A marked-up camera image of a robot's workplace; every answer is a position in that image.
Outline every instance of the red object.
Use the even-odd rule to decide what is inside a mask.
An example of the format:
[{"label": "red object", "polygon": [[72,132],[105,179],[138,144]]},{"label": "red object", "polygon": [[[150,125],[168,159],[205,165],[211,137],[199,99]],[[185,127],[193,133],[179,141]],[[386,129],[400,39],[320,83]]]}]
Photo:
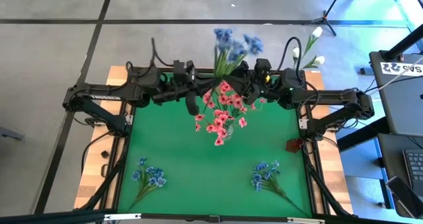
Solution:
[{"label": "red object", "polygon": [[286,142],[285,150],[288,152],[296,153],[304,145],[304,140],[301,138],[291,139]]}]

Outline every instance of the keyboard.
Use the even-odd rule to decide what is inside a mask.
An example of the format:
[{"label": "keyboard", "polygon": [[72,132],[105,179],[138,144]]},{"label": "keyboard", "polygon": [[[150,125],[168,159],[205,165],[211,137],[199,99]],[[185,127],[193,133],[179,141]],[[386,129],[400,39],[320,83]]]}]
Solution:
[{"label": "keyboard", "polygon": [[423,196],[423,149],[405,149],[404,158],[413,191]]}]

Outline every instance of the sticker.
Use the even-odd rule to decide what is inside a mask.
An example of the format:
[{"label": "sticker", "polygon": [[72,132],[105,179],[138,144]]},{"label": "sticker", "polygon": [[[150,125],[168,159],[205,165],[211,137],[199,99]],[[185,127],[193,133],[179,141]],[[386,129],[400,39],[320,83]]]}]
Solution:
[{"label": "sticker", "polygon": [[382,73],[386,75],[399,75],[403,71],[410,68],[403,75],[407,76],[422,76],[423,75],[423,65],[416,64],[411,67],[411,63],[388,63],[381,62]]}]

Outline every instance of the bouquet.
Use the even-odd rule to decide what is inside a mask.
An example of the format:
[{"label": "bouquet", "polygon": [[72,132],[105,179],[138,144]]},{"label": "bouquet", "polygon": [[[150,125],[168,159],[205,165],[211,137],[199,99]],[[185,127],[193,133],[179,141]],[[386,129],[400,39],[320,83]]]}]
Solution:
[{"label": "bouquet", "polygon": [[132,173],[131,179],[138,183],[138,194],[128,212],[148,193],[166,184],[165,173],[161,168],[147,167],[147,158],[138,161],[138,169]]},{"label": "bouquet", "polygon": [[252,174],[251,184],[254,186],[256,191],[261,191],[261,189],[269,190],[284,200],[289,202],[296,210],[300,211],[306,217],[307,215],[301,208],[299,208],[293,201],[291,201],[286,195],[285,191],[279,186],[277,175],[280,174],[278,170],[279,162],[274,161],[271,166],[266,162],[262,161],[254,167],[254,172]]},{"label": "bouquet", "polygon": [[[248,54],[257,56],[263,52],[262,41],[256,36],[250,37],[244,34],[244,42],[240,42],[232,38],[231,29],[216,28],[214,33],[216,45],[214,47],[213,75],[216,79],[221,79],[224,75],[232,73]],[[247,125],[244,117],[237,120],[248,110],[243,103],[243,97],[233,91],[226,81],[221,80],[216,88],[209,90],[203,96],[203,102],[205,104],[203,114],[195,116],[196,131],[200,131],[200,122],[204,120],[207,123],[206,130],[209,133],[217,134],[215,145],[223,145],[224,140],[228,140],[232,136],[233,124],[239,124],[241,128]],[[213,110],[211,121],[205,119],[206,108]],[[256,110],[256,106],[251,104],[250,109]]]}]

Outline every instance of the white cable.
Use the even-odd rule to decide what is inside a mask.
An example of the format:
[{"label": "white cable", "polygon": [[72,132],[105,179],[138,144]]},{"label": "white cable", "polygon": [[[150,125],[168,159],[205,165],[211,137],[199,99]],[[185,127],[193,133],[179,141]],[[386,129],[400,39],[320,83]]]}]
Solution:
[{"label": "white cable", "polygon": [[372,95],[376,92],[379,92],[380,90],[384,89],[386,86],[388,86],[390,83],[392,83],[395,79],[397,79],[398,77],[400,77],[401,75],[403,75],[403,73],[407,72],[408,70],[410,70],[411,68],[413,68],[418,62],[420,62],[421,60],[423,60],[423,56],[420,57],[420,59],[418,59],[416,62],[414,62],[410,67],[406,68],[403,72],[401,72],[399,75],[395,76],[393,79],[391,79],[388,83],[385,83],[382,87],[378,88],[376,91],[374,91],[373,93],[369,94]]}]

